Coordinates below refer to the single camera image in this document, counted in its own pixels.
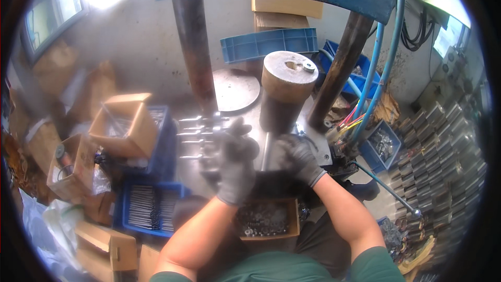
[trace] yellow wire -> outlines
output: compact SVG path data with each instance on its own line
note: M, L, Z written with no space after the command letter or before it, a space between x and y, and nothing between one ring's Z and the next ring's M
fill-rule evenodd
M362 121L363 121L363 120L360 120L360 121L355 122L354 124L352 124L352 125L350 125L349 127L347 127L347 128L346 128L346 130L349 130L349 129L353 128L355 125L357 125L357 124L361 123Z

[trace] forearm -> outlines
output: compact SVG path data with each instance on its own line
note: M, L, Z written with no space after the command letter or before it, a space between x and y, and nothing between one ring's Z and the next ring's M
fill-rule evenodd
M237 211L217 197L186 222L160 252L156 272L174 271L196 280L197 270L206 264L227 233Z
M329 212L336 232L348 242L352 250L352 262L368 248L385 246L379 226L353 195L324 174L313 190Z

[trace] round metal disc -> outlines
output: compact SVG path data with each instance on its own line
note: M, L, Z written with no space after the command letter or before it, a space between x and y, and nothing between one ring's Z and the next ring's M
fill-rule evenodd
M239 69L214 71L214 88L219 111L236 111L255 102L259 96L259 81Z

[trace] green shirt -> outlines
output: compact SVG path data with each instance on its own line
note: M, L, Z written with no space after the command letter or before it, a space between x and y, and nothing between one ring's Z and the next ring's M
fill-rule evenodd
M150 282L190 282L184 275L160 272ZM281 282L281 281L339 281L318 262L305 255L281 251L266 252L247 258L216 282ZM405 281L391 260L386 248L369 248L361 253L351 266L353 282L402 282Z

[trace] gray work glove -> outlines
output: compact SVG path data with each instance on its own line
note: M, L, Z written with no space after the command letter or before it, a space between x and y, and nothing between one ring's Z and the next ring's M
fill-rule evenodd
M310 187L313 187L322 175L327 173L318 165L306 139L294 134L284 134L278 137L276 144L285 152L285 156L279 160L280 167L295 174L296 179Z
M236 119L226 132L222 132L219 175L221 177L217 197L229 205L240 206L251 193L255 184L253 160L258 156L259 145L249 137L242 137L252 129Z

